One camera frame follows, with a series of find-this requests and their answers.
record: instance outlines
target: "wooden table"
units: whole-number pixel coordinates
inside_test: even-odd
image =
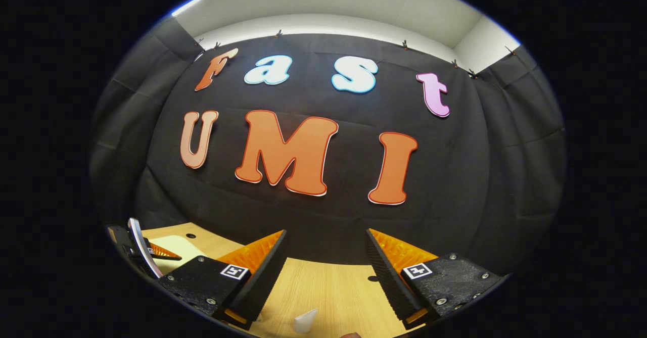
[[[182,256],[182,261],[170,265],[164,265],[164,260],[155,260],[161,262],[164,274],[200,253],[216,259],[242,247],[193,223],[143,230],[143,235]],[[254,322],[249,333],[270,338],[339,338],[357,332],[362,338],[381,338],[407,332],[386,300],[380,283],[368,280],[368,276],[374,275],[372,266],[322,264],[287,258],[261,311],[262,321]],[[296,333],[294,318],[315,308],[319,311],[311,331]]]

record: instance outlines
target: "white ceiling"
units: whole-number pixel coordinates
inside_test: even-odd
[[[177,20],[193,37],[285,14],[338,14],[388,23],[454,48],[482,14],[460,0],[202,0]]]

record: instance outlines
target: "white wall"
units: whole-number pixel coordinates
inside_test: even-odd
[[[460,59],[460,67],[478,73],[508,55],[510,52],[505,46],[515,50],[519,45],[506,30],[483,16],[453,50]]]
[[[434,55],[451,62],[457,56],[451,48],[416,32],[402,29],[388,23],[366,20],[365,18],[331,14],[289,14],[257,18],[206,32],[197,39],[204,38],[200,45],[213,48],[216,42],[226,45],[244,39],[261,38],[282,34],[339,34],[378,39],[402,46],[406,39],[412,49]]]

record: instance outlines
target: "light blue outline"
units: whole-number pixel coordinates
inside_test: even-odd
[[[266,79],[263,79],[263,80],[261,80],[261,81],[259,81],[259,82],[250,82],[249,80],[247,80],[247,75],[249,75],[249,73],[251,73],[251,72],[252,72],[254,69],[256,69],[257,67],[259,67],[259,66],[272,66],[272,65],[274,64],[274,62],[275,62],[275,59],[272,59],[272,58],[276,58],[276,57],[285,57],[285,58],[287,58],[287,59],[290,59],[289,64],[287,64],[287,67],[285,68],[285,72],[284,72],[284,74],[286,75],[286,77],[285,77],[285,79],[284,79],[284,80],[281,80],[280,82],[277,82],[277,83],[269,83],[269,82],[267,82],[267,80],[266,80]],[[261,60],[258,60],[258,61],[256,62],[256,67],[255,67],[254,69],[251,69],[250,71],[248,71],[248,72],[247,72],[247,74],[245,74],[245,78],[243,78],[243,80],[244,80],[244,81],[245,81],[245,83],[247,83],[247,84],[261,84],[261,83],[265,83],[265,84],[267,84],[267,85],[277,85],[277,84],[281,84],[281,83],[283,83],[285,80],[288,80],[288,78],[290,77],[290,75],[287,73],[287,71],[288,71],[288,69],[291,67],[291,65],[292,65],[292,61],[293,61],[293,60],[292,60],[292,58],[291,58],[291,57],[288,57],[287,55],[272,55],[272,56],[270,56],[270,57],[265,57],[265,58],[263,58],[263,59],[261,59]],[[263,74],[262,74],[262,75],[265,75],[268,71],[269,71],[269,69],[268,69],[268,70],[266,70],[265,72],[263,72]]]
[[[355,80],[348,78],[346,75],[343,75],[342,72],[339,69],[337,69],[337,63],[339,62],[339,60],[344,59],[344,58],[358,58],[358,59],[370,60],[370,61],[373,62],[373,64],[375,64],[375,72],[372,72],[369,69],[366,69],[366,67],[363,66],[362,64],[358,64],[362,69],[364,69],[365,71],[367,71],[370,74],[370,76],[371,76],[371,78],[373,80],[373,84],[369,87],[369,89],[367,89],[365,91],[353,91],[353,90],[350,90],[350,89],[337,88],[337,85],[335,85],[335,81],[334,81],[335,77],[337,77],[337,79],[338,79],[341,76],[347,82],[350,82],[350,83],[355,82]],[[375,63],[372,59],[366,59],[366,58],[360,58],[360,57],[352,57],[352,56],[341,57],[341,58],[335,60],[335,64],[333,65],[333,67],[335,68],[335,71],[337,71],[337,73],[339,73],[339,74],[333,75],[330,78],[330,81],[331,81],[331,83],[333,83],[333,87],[335,89],[337,89],[338,91],[349,91],[349,92],[353,92],[355,94],[365,94],[366,92],[370,92],[375,87],[376,81],[375,81],[374,74],[377,74],[377,71],[379,70],[379,68],[377,66],[377,63]]]

